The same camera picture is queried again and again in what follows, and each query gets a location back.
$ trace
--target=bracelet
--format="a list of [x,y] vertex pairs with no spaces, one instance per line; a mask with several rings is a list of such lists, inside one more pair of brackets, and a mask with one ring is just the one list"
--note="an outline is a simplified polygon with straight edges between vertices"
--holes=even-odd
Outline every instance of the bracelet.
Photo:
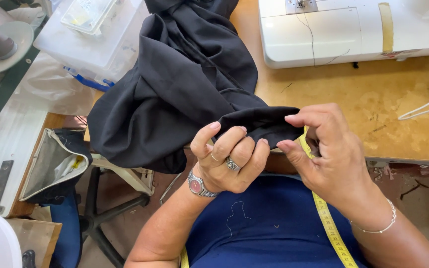
[[353,225],[355,225],[355,227],[359,228],[362,232],[364,233],[370,233],[370,234],[381,234],[383,232],[385,232],[386,230],[388,230],[388,228],[390,228],[393,223],[395,222],[396,219],[396,209],[395,206],[392,204],[392,202],[387,198],[387,201],[389,202],[390,206],[392,207],[392,212],[393,212],[393,218],[392,218],[392,222],[390,223],[390,225],[387,226],[387,228],[381,230],[381,231],[376,231],[376,232],[371,232],[371,231],[366,231],[363,230],[362,228],[358,227],[357,225],[355,225],[355,223],[353,223],[352,221],[350,221]]

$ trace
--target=metal watch band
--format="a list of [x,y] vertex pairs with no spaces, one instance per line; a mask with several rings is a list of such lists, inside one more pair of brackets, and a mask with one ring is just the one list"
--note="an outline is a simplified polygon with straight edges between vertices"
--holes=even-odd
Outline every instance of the metal watch band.
[[190,170],[190,173],[188,174],[188,185],[189,185],[190,181],[192,181],[192,180],[194,180],[194,179],[196,179],[197,181],[199,181],[199,182],[200,182],[201,189],[202,189],[202,191],[201,191],[201,192],[199,192],[199,193],[194,193],[194,194],[196,194],[196,195],[198,195],[198,196],[201,196],[201,197],[206,197],[206,198],[215,198],[215,197],[217,197],[217,196],[219,195],[219,193],[213,193],[213,192],[210,192],[210,191],[206,190],[206,188],[205,188],[205,184],[203,183],[203,179],[201,179],[201,178],[199,178],[199,177],[195,176],[195,175],[193,174],[193,170]]

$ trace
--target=woman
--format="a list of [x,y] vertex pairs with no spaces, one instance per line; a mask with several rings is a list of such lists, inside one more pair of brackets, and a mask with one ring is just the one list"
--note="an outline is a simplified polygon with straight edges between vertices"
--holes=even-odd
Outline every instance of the woman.
[[148,220],[126,268],[176,268],[186,246],[190,267],[345,267],[319,219],[312,192],[329,205],[343,244],[358,267],[429,268],[429,241],[372,182],[362,143],[336,104],[307,106],[286,117],[309,126],[321,156],[309,159],[293,141],[277,144],[302,182],[260,175],[269,145],[233,127],[202,128],[188,182]]

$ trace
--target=red watch face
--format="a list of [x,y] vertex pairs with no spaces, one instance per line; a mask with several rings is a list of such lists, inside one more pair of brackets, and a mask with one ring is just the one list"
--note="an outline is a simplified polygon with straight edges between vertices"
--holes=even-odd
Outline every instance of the red watch face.
[[192,180],[190,181],[190,189],[194,193],[199,193],[201,191],[201,185],[198,181]]

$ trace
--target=blue shirt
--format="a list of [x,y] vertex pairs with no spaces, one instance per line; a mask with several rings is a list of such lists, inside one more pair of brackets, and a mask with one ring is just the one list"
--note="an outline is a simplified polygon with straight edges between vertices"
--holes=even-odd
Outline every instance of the blue shirt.
[[[359,268],[369,267],[349,220],[328,205]],[[322,226],[312,192],[296,179],[260,176],[241,194],[222,192],[193,224],[191,268],[344,268]]]

